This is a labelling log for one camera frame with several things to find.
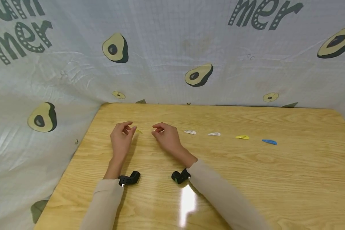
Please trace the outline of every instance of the wooden table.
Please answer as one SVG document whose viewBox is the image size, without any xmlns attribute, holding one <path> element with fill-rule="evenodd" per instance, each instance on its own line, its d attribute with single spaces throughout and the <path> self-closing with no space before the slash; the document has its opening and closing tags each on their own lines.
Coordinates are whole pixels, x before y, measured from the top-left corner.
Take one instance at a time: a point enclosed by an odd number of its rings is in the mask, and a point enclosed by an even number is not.
<svg viewBox="0 0 345 230">
<path fill-rule="evenodd" d="M 118 230 L 229 229 L 194 187 L 171 180 L 183 167 L 150 133 L 161 121 L 176 126 L 182 144 L 240 189 L 274 229 L 345 229 L 345 121 L 334 110 L 105 104 L 36 230 L 78 229 L 112 156 L 109 134 L 129 120 L 142 134 L 134 137 L 123 174 L 137 170 L 141 178 L 124 190 Z"/>
</svg>

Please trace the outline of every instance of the wrist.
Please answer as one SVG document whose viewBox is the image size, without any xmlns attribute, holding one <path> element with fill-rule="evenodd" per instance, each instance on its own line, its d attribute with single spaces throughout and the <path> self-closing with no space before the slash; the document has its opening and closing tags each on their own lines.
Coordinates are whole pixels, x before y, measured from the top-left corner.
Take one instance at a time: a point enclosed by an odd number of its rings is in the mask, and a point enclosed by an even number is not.
<svg viewBox="0 0 345 230">
<path fill-rule="evenodd" d="M 194 164 L 198 160 L 186 148 L 182 148 L 175 156 L 187 169 L 189 169 L 192 164 Z"/>
<path fill-rule="evenodd" d="M 124 160 L 117 157 L 113 157 L 109 161 L 109 166 L 103 179 L 117 179 L 121 174 L 121 169 L 123 167 Z"/>
</svg>

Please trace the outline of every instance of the white hair clip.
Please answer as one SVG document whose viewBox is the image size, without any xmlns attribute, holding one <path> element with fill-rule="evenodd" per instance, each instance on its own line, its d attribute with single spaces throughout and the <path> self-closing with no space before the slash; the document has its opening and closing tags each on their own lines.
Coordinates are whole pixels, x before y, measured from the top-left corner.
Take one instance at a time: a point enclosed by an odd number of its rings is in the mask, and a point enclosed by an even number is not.
<svg viewBox="0 0 345 230">
<path fill-rule="evenodd" d="M 209 136 L 221 136 L 221 133 L 209 133 Z"/>
<path fill-rule="evenodd" d="M 193 134 L 193 135 L 196 135 L 196 134 L 197 134 L 196 131 L 192 131 L 192 130 L 185 130 L 184 132 L 185 132 L 185 133 L 189 133 L 189 134 Z"/>
</svg>

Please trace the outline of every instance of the white backdrop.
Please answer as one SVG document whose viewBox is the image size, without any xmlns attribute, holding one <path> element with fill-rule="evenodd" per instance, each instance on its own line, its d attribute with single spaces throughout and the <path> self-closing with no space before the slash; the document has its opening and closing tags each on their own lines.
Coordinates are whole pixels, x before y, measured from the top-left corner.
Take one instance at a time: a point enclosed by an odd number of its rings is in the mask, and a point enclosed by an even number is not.
<svg viewBox="0 0 345 230">
<path fill-rule="evenodd" d="M 345 118 L 345 0 L 1 0 L 0 229 L 33 228 L 102 103 L 139 100 Z"/>
</svg>

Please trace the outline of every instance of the beige sleeve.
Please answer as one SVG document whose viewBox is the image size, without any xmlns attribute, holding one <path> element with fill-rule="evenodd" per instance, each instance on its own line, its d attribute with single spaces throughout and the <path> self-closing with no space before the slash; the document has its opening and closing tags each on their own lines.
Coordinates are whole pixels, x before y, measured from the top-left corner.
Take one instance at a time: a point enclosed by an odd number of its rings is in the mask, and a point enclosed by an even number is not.
<svg viewBox="0 0 345 230">
<path fill-rule="evenodd" d="M 119 179 L 98 182 L 80 230 L 112 229 L 123 192 Z"/>
<path fill-rule="evenodd" d="M 235 230 L 268 230 L 265 220 L 240 192 L 198 160 L 187 171 L 190 182 Z"/>
</svg>

